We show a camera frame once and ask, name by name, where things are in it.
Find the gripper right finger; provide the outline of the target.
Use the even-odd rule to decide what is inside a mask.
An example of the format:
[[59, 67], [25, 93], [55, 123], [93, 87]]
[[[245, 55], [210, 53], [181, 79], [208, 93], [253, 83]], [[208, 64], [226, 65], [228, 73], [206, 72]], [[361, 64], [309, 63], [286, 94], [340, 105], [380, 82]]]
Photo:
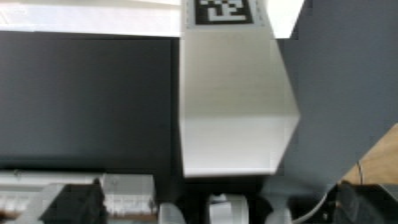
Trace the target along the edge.
[[379, 184], [338, 185], [333, 224], [398, 224], [398, 201]]

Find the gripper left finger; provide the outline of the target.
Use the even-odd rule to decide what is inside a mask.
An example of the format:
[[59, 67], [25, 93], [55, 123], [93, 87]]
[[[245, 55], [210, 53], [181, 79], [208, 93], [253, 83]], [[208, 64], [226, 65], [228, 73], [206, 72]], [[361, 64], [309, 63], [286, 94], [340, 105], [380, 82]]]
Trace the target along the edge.
[[100, 182], [50, 184], [29, 202], [23, 224], [107, 224]]

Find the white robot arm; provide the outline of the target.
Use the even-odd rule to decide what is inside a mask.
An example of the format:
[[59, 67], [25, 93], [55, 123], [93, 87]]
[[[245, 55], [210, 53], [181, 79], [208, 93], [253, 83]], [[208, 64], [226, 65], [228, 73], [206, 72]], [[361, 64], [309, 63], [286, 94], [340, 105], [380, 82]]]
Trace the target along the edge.
[[199, 189], [162, 202], [149, 175], [0, 171], [0, 224], [398, 224], [398, 185], [343, 182], [320, 198]]

